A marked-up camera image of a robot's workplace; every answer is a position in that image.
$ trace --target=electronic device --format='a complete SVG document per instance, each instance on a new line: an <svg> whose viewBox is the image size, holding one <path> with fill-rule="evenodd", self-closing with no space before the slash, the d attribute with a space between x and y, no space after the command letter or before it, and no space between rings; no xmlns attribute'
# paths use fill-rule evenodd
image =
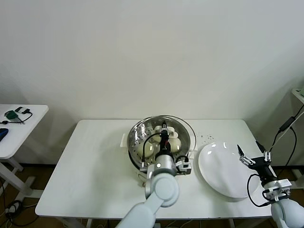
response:
<svg viewBox="0 0 304 228"><path fill-rule="evenodd" d="M8 134L9 130L7 128L0 128L0 142Z"/></svg>

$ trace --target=black cable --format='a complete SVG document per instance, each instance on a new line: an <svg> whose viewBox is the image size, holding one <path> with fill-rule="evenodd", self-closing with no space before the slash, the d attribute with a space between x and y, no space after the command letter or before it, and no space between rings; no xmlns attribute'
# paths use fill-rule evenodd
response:
<svg viewBox="0 0 304 228"><path fill-rule="evenodd" d="M10 121L3 120L0 124L7 124L7 123L20 124L20 123L23 123L23 122L27 121L29 118L32 117L33 113L31 113L31 112L29 112L29 113L30 113L30 116L28 118L26 118L25 120L21 120L19 122L10 122Z"/></svg>
<svg viewBox="0 0 304 228"><path fill-rule="evenodd" d="M290 130L294 133L294 148L293 148L293 151L291 152L291 154L290 154L290 156L289 156L289 158L288 158L288 161L286 162L286 165L284 166L284 168L279 172L279 175L278 175L278 177L280 176L280 174L284 171L284 169L286 168L286 166L289 164L289 162L290 162L290 160L291 160L291 158L292 158L292 156L293 156L293 154L295 153L295 147L296 147L296 143L297 143L297 137L296 137L296 133L295 133L295 131L294 131L294 129L293 129L293 127L290 127Z"/></svg>
<svg viewBox="0 0 304 228"><path fill-rule="evenodd" d="M280 133L281 133L281 131L280 131L280 130L279 130L279 131L276 133L276 135L275 135L275 139L274 139L274 142L272 143L272 145L271 145L271 148L270 148L269 152L271 152L271 151L272 151L272 148L273 148L273 146L274 146L274 144L275 144L275 142L276 142L276 138L277 138L277 136L278 136Z"/></svg>
<svg viewBox="0 0 304 228"><path fill-rule="evenodd" d="M32 207L35 207L36 205L33 205L33 206L30 206L30 207L26 207L26 208L23 208L23 204L20 200L15 200L11 203L9 203L7 206L6 206L6 202L5 202L5 189L4 189L4 184L3 184L3 181L2 179L0 178L0 182L1 182L1 186L2 186L2 189L3 189L3 203L4 203L4 210L6 210L7 208L11 208L11 207L14 207L15 208L15 211L14 212L6 212L5 213L5 216L7 217L7 220L5 222L3 222L1 226L3 226L8 220L13 224L15 225L16 227L25 227L25 226L28 226L29 224L32 224L34 223L39 216L37 216L33 221L27 223L27 224L23 224L23 225L20 225L20 224L16 224L14 223L13 219L16 218L18 215L20 215L22 212L24 212L25 210L29 209L29 208L32 208Z"/></svg>
<svg viewBox="0 0 304 228"><path fill-rule="evenodd" d="M257 175L257 174L251 174L250 177L248 178L248 181L247 181L247 194L248 194L248 197L249 197L250 201L252 202L252 204L255 205L256 207L258 207L258 208L265 207L265 206L269 205L270 202L266 202L266 203L263 203L263 204L261 204L261 205L257 205L257 204L252 200L252 198L251 198L251 196L250 196L250 192L249 192L249 182L250 182L250 179L251 179L252 177L254 177L254 176L258 176L258 177L259 177L259 175Z"/></svg>
<svg viewBox="0 0 304 228"><path fill-rule="evenodd" d="M8 220L9 220L9 218L7 220L5 220L4 222L2 222L2 224L0 225L0 227L2 227Z"/></svg>
<svg viewBox="0 0 304 228"><path fill-rule="evenodd" d="M297 116L297 115L299 115L299 113L300 113L300 111L302 110L302 108L304 107L304 105L302 105L302 107L299 109L299 111L296 113L296 115L295 115L295 117Z"/></svg>
<svg viewBox="0 0 304 228"><path fill-rule="evenodd" d="M29 208L35 207L35 206L36 206L36 205L30 206L30 207L26 207L22 212L24 212L25 210L27 210L27 209L29 209ZM35 218L33 221L30 221L30 222L28 222L28 223L26 223L26 224L22 224L22 225L16 224L16 223L13 221L12 218L10 219L10 222L11 222L14 226L16 226L16 227L26 227L26 226L28 226L28 225L34 223L38 218L39 218L39 216L37 215L36 218Z"/></svg>
<svg viewBox="0 0 304 228"><path fill-rule="evenodd" d="M160 133L154 133L154 134L152 134L152 135L150 135L145 141L144 141L144 143L143 143L143 149L142 149L142 163L144 162L144 159L145 159L145 157L144 157L144 147L145 147L145 145L146 145L146 143L148 142L148 140L149 139L151 139L153 136L155 136L155 135L160 135Z"/></svg>
<svg viewBox="0 0 304 228"><path fill-rule="evenodd" d="M6 203L5 203L5 189L4 189L4 184L3 184L3 181L2 179L0 178L0 182L1 182L1 185L2 185L2 189L3 189L3 204L4 204L4 210L6 209Z"/></svg>

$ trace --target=floor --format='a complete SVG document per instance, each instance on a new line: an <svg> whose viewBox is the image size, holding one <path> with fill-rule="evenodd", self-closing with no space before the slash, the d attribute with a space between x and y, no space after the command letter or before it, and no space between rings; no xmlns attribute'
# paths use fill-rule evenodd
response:
<svg viewBox="0 0 304 228"><path fill-rule="evenodd" d="M18 172L16 175L23 181L26 180L28 176L36 176L36 180L33 183L32 187L34 189L44 189L54 168L41 168L41 167L25 167L23 172ZM283 171L281 178L288 178L291 181L295 180L295 177L293 176L292 172L290 170ZM5 189L5 200L6 204L13 201L17 195L17 190L15 190L12 186L8 186ZM304 206L304 191L303 190L292 190L292 196L291 199L297 201L300 205ZM37 199L25 199L24 205L29 206L36 204L38 202ZM3 206L3 195L0 197L0 214L4 210ZM26 224L33 219L35 219L35 208L29 208L26 211L24 211L21 215L19 215L15 219L15 223L22 225ZM0 224L5 222L6 217L5 215L0 217ZM237 226L241 222L245 221L246 219L235 219L235 225ZM172 220L161 220L158 221L161 223L161 227L165 227L172 223ZM182 224L184 224L185 220L178 220L175 221L171 226L179 228ZM119 223L118 220L94 220L92 223L92 228L114 228ZM217 220L194 220L183 226L183 228L199 228L201 225L201 228L227 228L229 227L229 222L227 219L217 219ZM9 222L6 224L4 223L0 228L17 228L15 225L11 225ZM39 217L34 223L26 226L28 228L63 228L64 225L58 221L55 218L41 218ZM258 227L262 228L276 228L275 222L270 218L261 223Z"/></svg>

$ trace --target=shelf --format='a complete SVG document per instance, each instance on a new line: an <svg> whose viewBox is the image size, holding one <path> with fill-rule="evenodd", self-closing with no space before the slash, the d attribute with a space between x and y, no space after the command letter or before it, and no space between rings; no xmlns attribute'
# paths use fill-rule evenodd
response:
<svg viewBox="0 0 304 228"><path fill-rule="evenodd" d="M300 94L300 89L294 88L292 89L291 92L293 93L293 95L295 95L296 98L299 99L299 101L301 101L304 104L304 96Z"/></svg>

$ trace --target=metal bowl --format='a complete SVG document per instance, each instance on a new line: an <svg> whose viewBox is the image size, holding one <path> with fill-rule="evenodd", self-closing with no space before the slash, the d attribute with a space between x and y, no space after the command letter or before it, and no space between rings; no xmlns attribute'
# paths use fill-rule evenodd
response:
<svg viewBox="0 0 304 228"><path fill-rule="evenodd" d="M143 143L151 135L157 132L155 127L161 126L163 121L167 123L168 128L173 127L178 133L178 138L181 142L178 152L173 153L176 159L181 155L188 155L189 151L193 151L196 145L196 136L192 127L184 120L170 115L152 116L138 122L129 132L128 135L128 150L129 157L133 165L139 169L142 162L142 157L138 151L143 147ZM153 146L153 153L151 156L145 158L144 168L141 171L145 172L150 164L155 163L155 155L159 152L159 142L154 137L149 139Z"/></svg>

